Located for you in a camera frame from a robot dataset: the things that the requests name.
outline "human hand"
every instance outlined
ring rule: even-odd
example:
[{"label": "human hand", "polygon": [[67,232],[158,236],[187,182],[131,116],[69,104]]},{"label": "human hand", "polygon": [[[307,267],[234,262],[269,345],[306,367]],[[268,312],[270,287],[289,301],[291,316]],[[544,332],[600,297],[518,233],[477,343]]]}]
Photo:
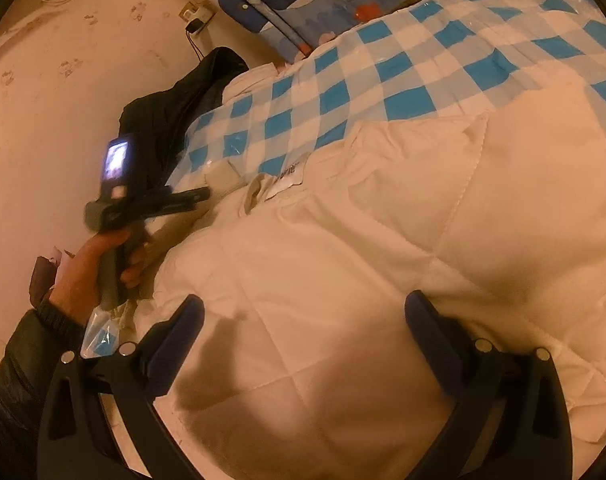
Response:
[{"label": "human hand", "polygon": [[[49,296],[49,303],[63,314],[81,325],[85,325],[90,314],[100,301],[98,274],[100,257],[129,238],[128,228],[98,234],[88,240],[65,270],[59,283]],[[128,288],[140,283],[147,252],[144,246],[136,248],[129,257],[128,269],[120,280]]]}]

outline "white tag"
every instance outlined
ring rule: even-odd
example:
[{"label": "white tag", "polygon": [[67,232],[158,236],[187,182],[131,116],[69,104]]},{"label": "white tag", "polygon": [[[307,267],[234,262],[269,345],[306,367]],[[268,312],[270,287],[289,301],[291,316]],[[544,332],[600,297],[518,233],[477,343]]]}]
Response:
[{"label": "white tag", "polygon": [[304,153],[299,156],[294,164],[288,166],[267,191],[265,199],[269,200],[292,186],[303,184],[303,171],[305,170],[305,163],[307,162],[308,157],[309,153]]}]

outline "white quilt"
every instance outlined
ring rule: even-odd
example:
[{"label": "white quilt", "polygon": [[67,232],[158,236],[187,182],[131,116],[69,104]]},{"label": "white quilt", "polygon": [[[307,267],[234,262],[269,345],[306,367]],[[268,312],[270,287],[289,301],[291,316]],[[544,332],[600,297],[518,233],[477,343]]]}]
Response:
[{"label": "white quilt", "polygon": [[399,480],[451,412],[403,319],[420,288],[499,348],[547,347],[574,476],[606,440],[606,132],[591,89],[479,117],[359,123],[264,200],[259,178],[170,251],[145,332],[186,294],[205,328],[157,400],[237,480]]}]

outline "black cable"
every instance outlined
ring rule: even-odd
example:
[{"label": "black cable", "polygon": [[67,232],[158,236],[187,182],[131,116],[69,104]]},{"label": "black cable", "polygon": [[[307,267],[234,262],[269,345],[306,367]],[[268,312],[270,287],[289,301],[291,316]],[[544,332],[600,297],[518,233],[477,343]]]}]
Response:
[{"label": "black cable", "polygon": [[201,50],[192,41],[192,37],[190,36],[189,31],[185,30],[185,36],[187,37],[187,41],[189,41],[190,44],[192,45],[192,48],[193,48],[194,52],[196,52],[196,55],[199,58],[199,62],[203,61],[203,59],[205,59],[205,56],[203,56],[203,53],[201,52]]}]

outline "wall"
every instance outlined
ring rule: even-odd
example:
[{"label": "wall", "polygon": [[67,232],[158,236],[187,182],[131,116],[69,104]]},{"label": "wall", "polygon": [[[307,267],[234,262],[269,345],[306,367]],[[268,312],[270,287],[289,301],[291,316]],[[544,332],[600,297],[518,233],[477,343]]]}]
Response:
[{"label": "wall", "polygon": [[[178,13],[187,0],[16,0],[0,25],[0,357],[29,307],[36,256],[76,251],[104,148],[124,105],[197,63]],[[197,42],[250,66],[275,59],[218,14]]]}]

